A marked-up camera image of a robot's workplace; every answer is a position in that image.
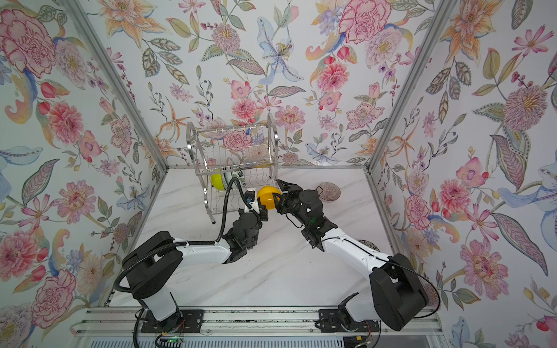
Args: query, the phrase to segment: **mounting plate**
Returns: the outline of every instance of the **mounting plate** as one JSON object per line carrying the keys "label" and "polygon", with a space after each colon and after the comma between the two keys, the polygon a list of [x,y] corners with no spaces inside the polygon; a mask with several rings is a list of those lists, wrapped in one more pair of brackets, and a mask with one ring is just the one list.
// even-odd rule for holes
{"label": "mounting plate", "polygon": [[379,324],[373,320],[367,321],[369,329],[365,321],[357,322],[355,327],[347,329],[340,324],[339,312],[338,309],[319,310],[319,321],[315,327],[321,332],[379,332]]}
{"label": "mounting plate", "polygon": [[[184,316],[184,325],[177,332],[182,334],[198,334],[203,324],[203,310],[180,310]],[[155,317],[151,311],[147,312],[145,321],[141,326],[142,334],[160,334],[163,328],[155,323]]]}

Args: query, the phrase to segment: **floral wallpaper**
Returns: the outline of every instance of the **floral wallpaper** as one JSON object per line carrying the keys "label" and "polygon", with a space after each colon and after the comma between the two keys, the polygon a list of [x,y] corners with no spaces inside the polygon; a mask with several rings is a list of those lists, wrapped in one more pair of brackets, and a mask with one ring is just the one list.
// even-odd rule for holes
{"label": "floral wallpaper", "polygon": [[[214,129],[266,122],[268,114],[278,127],[281,164],[363,165],[436,6],[434,0],[81,4],[163,155],[181,167],[190,165],[188,122]],[[248,147],[219,140],[203,142],[233,150],[217,165],[249,159]]]}
{"label": "floral wallpaper", "polygon": [[551,0],[459,0],[373,177],[454,348],[557,347]]}
{"label": "floral wallpaper", "polygon": [[0,1],[2,348],[69,344],[161,181],[105,80],[57,2]]}

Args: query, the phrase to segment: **yellow bowl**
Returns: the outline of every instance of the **yellow bowl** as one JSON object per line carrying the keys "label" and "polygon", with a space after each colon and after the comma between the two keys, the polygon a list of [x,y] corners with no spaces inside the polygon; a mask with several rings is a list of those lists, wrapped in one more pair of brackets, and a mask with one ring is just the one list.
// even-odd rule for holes
{"label": "yellow bowl", "polygon": [[257,192],[257,198],[260,199],[261,204],[263,204],[267,210],[275,208],[275,200],[273,199],[273,192],[281,194],[276,187],[273,186],[263,186],[259,192]]}
{"label": "yellow bowl", "polygon": [[224,184],[222,182],[222,175],[221,174],[213,174],[211,175],[211,184],[217,190],[224,190]]}

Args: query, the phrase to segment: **black cable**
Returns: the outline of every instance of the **black cable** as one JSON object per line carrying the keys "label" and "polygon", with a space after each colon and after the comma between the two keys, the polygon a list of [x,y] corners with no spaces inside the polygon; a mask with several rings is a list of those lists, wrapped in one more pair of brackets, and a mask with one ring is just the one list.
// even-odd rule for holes
{"label": "black cable", "polygon": [[139,343],[138,343],[138,327],[139,327],[139,321],[140,321],[140,320],[144,320],[144,319],[141,319],[141,316],[143,315],[143,312],[144,312],[144,311],[145,311],[145,309],[142,307],[142,308],[139,310],[139,316],[137,316],[137,315],[135,316],[135,318],[136,318],[137,320],[135,321],[134,332],[133,332],[133,338],[132,338],[132,341],[133,341],[133,343],[134,343],[134,348],[139,348]]}

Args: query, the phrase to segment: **stainless steel dish rack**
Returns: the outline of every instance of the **stainless steel dish rack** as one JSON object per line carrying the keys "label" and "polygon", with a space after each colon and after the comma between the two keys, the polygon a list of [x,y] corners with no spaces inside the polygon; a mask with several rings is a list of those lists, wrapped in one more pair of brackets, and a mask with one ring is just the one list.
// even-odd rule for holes
{"label": "stainless steel dish rack", "polygon": [[[265,185],[276,186],[279,135],[271,114],[267,123],[196,130],[188,123],[186,141],[196,175],[203,189],[205,209],[209,219],[222,214],[225,190],[216,189],[211,175],[241,172],[246,188],[259,190]],[[227,212],[243,207],[234,186],[228,197]]]}

